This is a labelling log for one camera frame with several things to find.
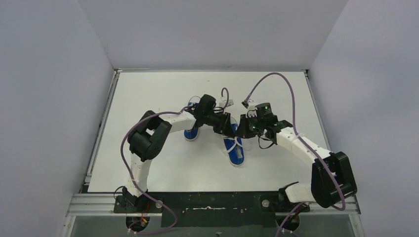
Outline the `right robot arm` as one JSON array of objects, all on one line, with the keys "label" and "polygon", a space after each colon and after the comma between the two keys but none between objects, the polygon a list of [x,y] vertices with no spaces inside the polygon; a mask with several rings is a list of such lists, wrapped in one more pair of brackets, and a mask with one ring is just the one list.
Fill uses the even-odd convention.
[{"label": "right robot arm", "polygon": [[322,148],[297,132],[294,125],[278,120],[272,113],[270,103],[242,103],[247,109],[240,116],[235,135],[249,139],[257,137],[278,145],[300,159],[310,169],[309,184],[294,182],[279,189],[278,205],[285,211],[292,210],[298,202],[315,202],[323,208],[357,193],[348,156]]}]

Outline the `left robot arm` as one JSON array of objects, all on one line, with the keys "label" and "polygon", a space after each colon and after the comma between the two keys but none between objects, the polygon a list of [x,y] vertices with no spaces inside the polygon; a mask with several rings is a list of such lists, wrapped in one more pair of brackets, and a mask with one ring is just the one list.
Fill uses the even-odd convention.
[{"label": "left robot arm", "polygon": [[179,112],[147,111],[141,120],[131,128],[121,144],[129,144],[131,162],[121,155],[130,177],[128,185],[123,187],[126,203],[135,211],[142,211],[146,205],[147,179],[152,160],[161,152],[170,133],[183,131],[184,137],[193,141],[198,137],[203,125],[213,128],[220,134],[225,145],[225,152],[233,165],[244,162],[241,139],[234,136],[238,123],[226,113],[233,100],[228,93],[221,94],[221,102],[205,94],[198,102],[189,101]]}]

